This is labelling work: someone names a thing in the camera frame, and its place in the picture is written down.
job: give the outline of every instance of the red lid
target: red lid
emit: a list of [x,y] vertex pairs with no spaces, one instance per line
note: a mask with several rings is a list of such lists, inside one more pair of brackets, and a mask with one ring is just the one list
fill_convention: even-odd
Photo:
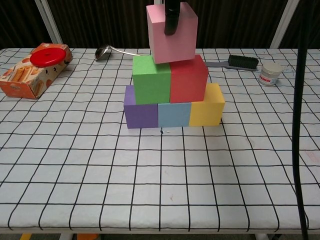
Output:
[[48,47],[33,53],[30,62],[39,68],[50,67],[62,62],[67,53],[61,48]]

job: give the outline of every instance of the white jar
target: white jar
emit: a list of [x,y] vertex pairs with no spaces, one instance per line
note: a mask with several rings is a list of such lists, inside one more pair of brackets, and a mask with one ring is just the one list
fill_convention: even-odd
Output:
[[282,71],[283,68],[279,63],[275,63],[273,61],[265,62],[262,65],[259,82],[266,86],[273,86],[276,84],[276,81]]

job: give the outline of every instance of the stacked blocks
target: stacked blocks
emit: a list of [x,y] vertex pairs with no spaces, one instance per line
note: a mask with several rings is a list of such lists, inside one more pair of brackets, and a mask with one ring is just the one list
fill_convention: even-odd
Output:
[[174,35],[166,36],[164,5],[147,6],[153,55],[134,56],[133,86],[126,86],[124,113],[132,128],[216,126],[225,100],[217,83],[207,83],[208,68],[195,55],[198,18],[180,4]]
[[170,65],[155,64],[152,56],[135,56],[132,77],[136,104],[170,102]]
[[170,69],[170,103],[204,100],[208,68],[200,55],[191,60],[170,62]]
[[193,59],[196,53],[198,17],[187,2],[180,3],[179,22],[174,35],[166,36],[165,5],[146,7],[151,53],[156,64]]

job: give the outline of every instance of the brush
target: brush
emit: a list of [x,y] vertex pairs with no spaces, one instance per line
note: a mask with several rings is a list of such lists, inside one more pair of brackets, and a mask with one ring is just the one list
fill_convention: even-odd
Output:
[[206,61],[208,68],[226,68],[245,71],[256,71],[259,60],[255,57],[230,55],[228,61],[212,62]]

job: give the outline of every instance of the green block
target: green block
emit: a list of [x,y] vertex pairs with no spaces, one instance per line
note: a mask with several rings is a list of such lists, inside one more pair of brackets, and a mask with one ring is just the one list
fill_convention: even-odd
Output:
[[155,64],[152,56],[134,56],[132,77],[136,104],[170,102],[171,71],[169,63]]

